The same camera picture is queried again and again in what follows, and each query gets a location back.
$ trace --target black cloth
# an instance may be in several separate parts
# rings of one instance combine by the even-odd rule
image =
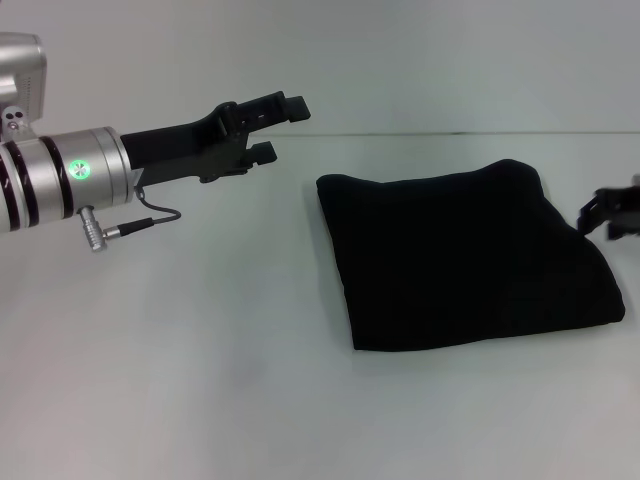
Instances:
[[[357,350],[424,350],[619,322],[598,249],[532,167],[376,183],[317,182]]]

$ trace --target white wall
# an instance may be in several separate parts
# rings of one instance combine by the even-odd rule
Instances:
[[[43,128],[122,132],[283,89],[277,131],[640,130],[633,0],[4,0],[46,42]]]
[[[637,128],[632,2],[360,1],[4,0],[0,30],[46,43],[41,132],[154,128],[278,89],[314,115],[282,134]],[[355,353],[314,182],[516,158],[573,222],[629,182],[640,136],[273,141],[278,162],[245,177],[150,188],[183,219],[106,254],[77,219],[0,239],[0,478],[638,478],[638,239],[592,236],[620,324]]]

